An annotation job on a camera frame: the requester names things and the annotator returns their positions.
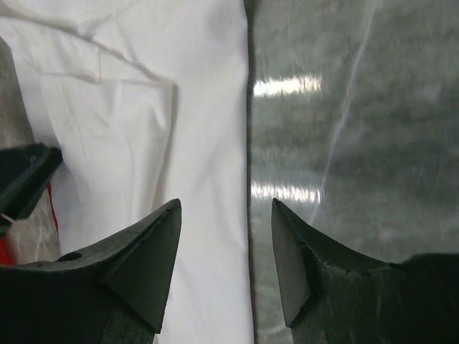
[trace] crumpled white cloth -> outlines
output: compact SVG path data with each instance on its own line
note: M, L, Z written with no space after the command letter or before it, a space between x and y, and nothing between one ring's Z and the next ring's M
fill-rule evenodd
M34 137L64 156L52 180L63 253L179 198L159 343L253 343L242 1L3 5Z

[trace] red fabric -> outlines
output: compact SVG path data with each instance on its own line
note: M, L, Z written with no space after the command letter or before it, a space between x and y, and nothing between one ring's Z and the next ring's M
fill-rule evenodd
M54 206L52 205L52 189L51 189L51 184L48 184L47 190L48 190L48 196L49 196L49 204L50 204L50 206L51 206L52 219L53 219L54 222L55 222L55 227L56 227L57 235L59 235L59 225L57 224L57 217L56 217L56 213L55 213L55 208L54 208Z
M6 238L0 239L0 264L14 265L13 256L9 250L8 241Z

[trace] white cloth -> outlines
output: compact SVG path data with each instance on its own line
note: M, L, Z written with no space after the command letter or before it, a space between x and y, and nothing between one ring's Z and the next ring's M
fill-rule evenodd
M247 24L241 0L4 0L64 253L170 199L182 230L160 344L253 343L247 219Z

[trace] black plastic part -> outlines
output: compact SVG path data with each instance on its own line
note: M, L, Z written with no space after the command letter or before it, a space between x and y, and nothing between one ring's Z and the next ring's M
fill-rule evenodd
M295 344L459 343L459 255L390 264L355 252L273 200L275 262Z
M61 162L60 150L42 143L0 150L0 213L13 220L29 217ZM0 217L0 237L10 226Z
M161 330L179 200L56 262L0 266L0 342L147 344Z

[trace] gray marbled surface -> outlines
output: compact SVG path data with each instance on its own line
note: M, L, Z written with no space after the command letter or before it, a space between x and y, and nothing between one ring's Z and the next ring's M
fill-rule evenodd
M371 257L459 251L459 2L249 3L257 336L283 344L272 197Z
M11 51L0 39L0 149L33 142ZM26 221L11 226L8 241L19 264L59 258L59 238L47 192Z

